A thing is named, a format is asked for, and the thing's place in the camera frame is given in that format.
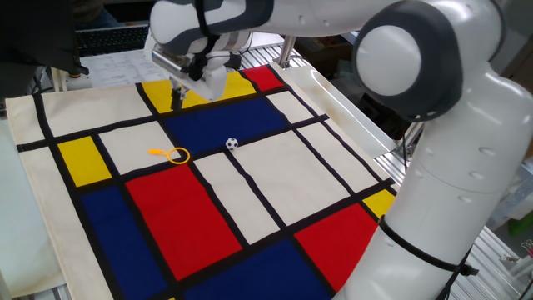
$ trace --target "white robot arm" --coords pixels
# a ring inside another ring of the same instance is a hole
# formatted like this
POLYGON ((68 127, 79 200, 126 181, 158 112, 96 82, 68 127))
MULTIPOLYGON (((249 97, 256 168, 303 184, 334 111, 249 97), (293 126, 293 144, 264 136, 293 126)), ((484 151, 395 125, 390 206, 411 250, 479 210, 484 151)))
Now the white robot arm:
POLYGON ((319 37, 360 27, 353 57, 360 84, 426 127, 386 222, 335 299, 435 299, 533 134, 532 96, 488 63, 504 32, 495 2, 162 0, 152 11, 153 60, 214 100, 226 51, 242 48, 250 31, 319 37))

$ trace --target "black ring band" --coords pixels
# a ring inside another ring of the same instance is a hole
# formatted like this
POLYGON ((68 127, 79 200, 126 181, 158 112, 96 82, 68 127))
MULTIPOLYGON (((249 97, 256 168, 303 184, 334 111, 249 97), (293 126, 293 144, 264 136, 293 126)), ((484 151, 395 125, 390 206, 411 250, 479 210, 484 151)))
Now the black ring band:
POLYGON ((204 0, 195 0, 194 1, 194 8, 197 10, 197 18, 198 23, 200 25, 200 31, 204 36, 207 37, 207 45, 205 49, 199 54, 201 55, 207 55, 214 47, 215 43, 220 38, 219 35, 211 34, 209 31, 209 27, 207 26, 206 21, 206 11, 204 6, 204 0))
POLYGON ((423 252, 419 248, 407 242, 403 237, 400 237, 400 235, 398 235, 398 233, 396 233, 394 230, 392 230, 392 228, 390 228, 389 225, 385 222, 385 216, 381 217, 378 224, 381 230, 395 243, 407 250, 410 254, 418 257, 426 263, 429 263, 430 265, 433 265, 437 268, 441 268, 446 271, 460 273, 463 276, 477 275, 477 273, 479 272, 479 270, 474 269, 472 266, 469 266, 467 264, 454 265, 445 261, 441 261, 439 258, 432 257, 430 254, 423 252))

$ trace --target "white panel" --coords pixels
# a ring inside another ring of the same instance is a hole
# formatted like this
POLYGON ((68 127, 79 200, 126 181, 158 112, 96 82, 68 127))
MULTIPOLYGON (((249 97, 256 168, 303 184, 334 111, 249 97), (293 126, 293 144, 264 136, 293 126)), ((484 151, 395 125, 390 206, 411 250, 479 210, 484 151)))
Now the white panel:
POLYGON ((276 64, 271 66, 316 113, 325 112, 373 158, 397 147, 390 137, 311 66, 286 70, 281 70, 276 64))
POLYGON ((244 177, 224 154, 211 155, 194 163, 250 244, 279 230, 244 177))
POLYGON ((113 297, 48 148, 21 153, 73 299, 113 297))
POLYGON ((326 162, 346 180, 350 188, 358 193, 377 184, 377 180, 366 170, 357 158, 320 123, 298 130, 320 153, 326 162))
POLYGON ((306 107, 294 97, 290 92, 280 92, 267 98, 274 104, 274 106, 285 114, 290 123, 298 123, 310 118, 313 115, 307 110, 306 107))
POLYGON ((239 147, 233 155, 287 225, 349 196, 294 132, 239 147))
POLYGON ((135 86, 42 95, 55 137, 150 116, 135 86))
POLYGON ((6 105, 11 132, 17 145, 44 139, 33 96, 7 99, 6 105))
MULTIPOLYGON (((148 150, 174 148, 158 122, 119 128, 101 134, 100 138, 121 174, 168 162, 166 156, 151 155, 148 150)), ((179 152, 172 152, 171 158, 179 159, 179 152)))

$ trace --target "blue rectangle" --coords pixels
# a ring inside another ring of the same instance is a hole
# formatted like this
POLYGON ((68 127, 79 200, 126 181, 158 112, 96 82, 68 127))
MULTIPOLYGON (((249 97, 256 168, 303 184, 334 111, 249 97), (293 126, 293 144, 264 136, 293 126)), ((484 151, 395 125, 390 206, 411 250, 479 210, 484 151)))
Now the blue rectangle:
POLYGON ((124 297, 143 300, 167 288, 118 188, 84 196, 82 203, 124 297))
POLYGON ((264 98, 188 113, 166 123, 181 146, 193 155, 224 147, 228 138, 241 141, 286 126, 264 98))
POLYGON ((329 300, 324 287, 288 240, 185 292, 186 300, 329 300))

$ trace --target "fabric mat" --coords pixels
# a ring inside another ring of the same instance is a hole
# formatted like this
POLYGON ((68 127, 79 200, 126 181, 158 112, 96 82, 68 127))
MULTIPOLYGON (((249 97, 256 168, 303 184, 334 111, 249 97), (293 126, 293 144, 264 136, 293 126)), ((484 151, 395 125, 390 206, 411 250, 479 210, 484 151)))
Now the fabric mat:
POLYGON ((230 73, 217 102, 189 92, 173 112, 170 95, 163 81, 7 101, 72 297, 332 298, 394 182, 277 65, 230 73), (147 153, 174 147, 191 160, 147 153))

